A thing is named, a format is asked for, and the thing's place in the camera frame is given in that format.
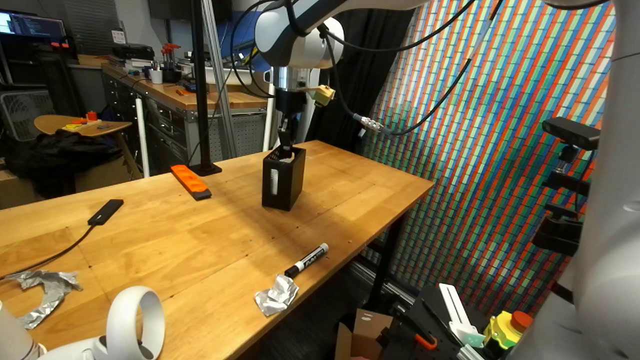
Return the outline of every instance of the small wooden table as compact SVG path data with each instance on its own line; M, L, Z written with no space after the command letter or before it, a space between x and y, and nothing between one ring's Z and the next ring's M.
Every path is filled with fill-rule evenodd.
M100 336L114 297L145 285L166 316L160 360L235 358L386 227L399 228L433 185L325 143L300 146L307 149L305 179L289 212L261 206L266 153L219 162L222 173L202 178L213 194L207 200L193 200L163 174L1 210L3 275L69 246L107 200L124 200L105 225L45 266L79 272L84 290L69 293L31 335L49 349ZM254 294L322 242L329 252L296 277L300 291L289 309L266 318ZM387 270L379 268L376 281ZM14 315L41 299L39 289L0 281L0 300Z
M65 116L65 115L41 115L33 121L33 125L36 129L42 131L45 134L52 135L57 130L62 129L68 124L71 124L77 117ZM87 126L80 127L77 131L80 135L84 136L102 136L113 134L118 142L118 146L122 149L127 167L134 179L141 179L142 174L138 169L136 160L131 155L127 143L122 138L122 129L131 126L128 121L100 121L96 124L88 124Z

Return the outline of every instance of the crumpled foil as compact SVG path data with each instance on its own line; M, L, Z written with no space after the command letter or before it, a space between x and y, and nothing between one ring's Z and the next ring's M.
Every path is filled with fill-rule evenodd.
M20 283L25 290L36 285L44 285L44 297L40 307L31 310L27 315L18 318L25 329L34 329L62 302L65 296L75 289L82 291L76 280L77 272L25 271L6 277Z
M279 313L291 304L300 288L288 276L278 274L271 289L255 293L255 303L264 316Z

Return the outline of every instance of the striped backdrop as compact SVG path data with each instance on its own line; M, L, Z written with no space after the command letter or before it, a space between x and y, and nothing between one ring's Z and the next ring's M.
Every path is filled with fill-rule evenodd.
M445 22L462 0L418 9L405 42ZM372 118L414 124L447 90L497 0L480 0L423 46L401 53ZM530 243L550 200L541 187L559 141L540 122L553 116L598 126L604 110L614 9L564 12L540 0L506 0L455 91L413 133L369 135L365 155L435 182L409 212L392 273L415 290L448 282L485 313L535 313L567 260ZM573 166L579 176L587 153ZM365 256L375 260L367 250Z

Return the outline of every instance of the black pole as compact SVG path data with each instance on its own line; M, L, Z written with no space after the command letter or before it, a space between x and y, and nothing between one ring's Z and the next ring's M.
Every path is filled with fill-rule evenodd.
M211 163L209 153L209 119L207 116L207 81L204 72L204 36L202 24L202 2L191 0L191 37L193 38L193 75L196 79L196 102L198 110L198 136L200 137L200 164L191 167L193 172L206 176L221 172Z

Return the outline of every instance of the white cup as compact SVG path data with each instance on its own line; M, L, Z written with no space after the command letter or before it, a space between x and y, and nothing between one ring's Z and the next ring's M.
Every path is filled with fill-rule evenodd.
M162 83L162 70L149 70L149 76L151 77L151 82L154 84Z
M35 360L40 352L38 343L0 302L0 359Z

